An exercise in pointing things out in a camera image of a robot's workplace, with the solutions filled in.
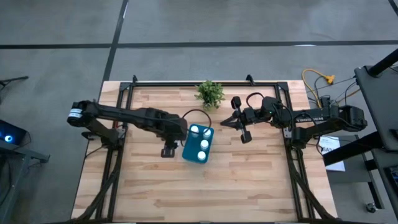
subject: potted plant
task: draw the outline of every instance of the potted plant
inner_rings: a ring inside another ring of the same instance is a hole
[[[213,83],[207,80],[196,86],[199,95],[195,95],[198,100],[203,100],[203,108],[210,110],[211,108],[219,108],[223,98],[223,87],[219,83]]]

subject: wooden tabletop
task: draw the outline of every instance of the wooden tabletop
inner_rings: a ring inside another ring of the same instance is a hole
[[[303,82],[287,82],[294,110],[309,109]],[[99,103],[116,106],[119,84],[104,82]],[[282,131],[267,123],[251,125],[248,130],[253,140],[242,144],[240,131],[220,126],[220,121],[233,112],[233,96],[240,96],[245,108],[246,97],[256,91],[275,97],[273,87],[224,87],[226,100],[219,109],[208,112],[215,135],[204,165],[182,159],[183,147],[176,149],[174,158],[161,158],[164,142],[129,125],[114,222],[297,221]],[[190,109],[201,108],[194,94],[194,87],[135,87],[131,109],[153,107],[182,116]],[[260,96],[252,97],[250,104],[261,105]],[[200,112],[190,113],[186,119],[188,125],[208,124]],[[111,121],[101,122],[111,127]],[[100,145],[99,141],[91,142],[87,153]],[[321,156],[314,147],[303,151],[312,192],[336,216]],[[98,193],[105,158],[106,150],[102,149],[85,160],[72,217],[79,216]],[[306,213],[302,193],[300,197]]]

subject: blue box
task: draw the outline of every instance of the blue box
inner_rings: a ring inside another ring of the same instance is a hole
[[[205,150],[205,154],[206,154],[206,159],[204,160],[199,160],[198,159],[198,153],[200,151],[203,151],[200,147],[200,143],[202,140],[205,140],[203,138],[203,132],[205,129],[207,129],[206,126],[202,126],[199,124],[191,124],[191,126],[189,127],[189,130],[191,130],[192,126],[197,126],[199,129],[199,134],[197,134],[198,136],[193,136],[193,133],[188,132],[188,138],[187,141],[185,142],[185,147],[184,150],[182,152],[182,157],[188,161],[191,162],[197,162],[199,164],[205,164],[209,158],[209,153],[210,153],[210,149],[211,149],[211,142],[213,141],[213,136],[214,136],[214,129],[210,128],[211,130],[211,135],[208,139],[206,139],[209,142],[209,148],[207,150]]]

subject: white ball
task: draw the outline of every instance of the white ball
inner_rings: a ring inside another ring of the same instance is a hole
[[[198,159],[199,160],[205,160],[206,159],[206,153],[205,152],[203,152],[203,151],[200,151],[199,153],[198,153]]]
[[[204,138],[208,138],[211,136],[211,130],[210,129],[205,129],[205,132],[203,133]]]
[[[202,140],[202,141],[200,142],[200,147],[201,147],[203,150],[207,150],[207,148],[209,147],[209,142],[208,142],[207,140]]]
[[[191,127],[191,131],[194,132],[194,134],[199,133],[199,128],[198,128],[198,126],[192,126],[192,127]]]

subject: concrete floor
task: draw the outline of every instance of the concrete floor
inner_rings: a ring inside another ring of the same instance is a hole
[[[0,1],[0,45],[111,43],[121,4]],[[387,0],[130,0],[119,42],[391,40],[398,35],[397,23]],[[243,80],[247,74],[258,80],[299,80],[304,68],[314,68],[336,75],[338,82],[397,47],[118,49],[110,80],[131,80],[132,75],[139,80]],[[0,79],[30,76],[2,91],[0,117],[32,133],[29,148],[51,154],[48,164],[26,175],[14,223],[70,217],[87,142],[66,118],[73,101],[98,97],[108,55],[109,49],[0,50]],[[317,76],[307,77],[313,83]],[[335,98],[350,83],[320,94]],[[369,126],[359,135],[373,132],[363,96],[358,93],[348,103],[365,110]],[[366,184],[331,188],[340,218],[397,223],[381,185],[386,209],[375,214],[364,211],[371,202]]]

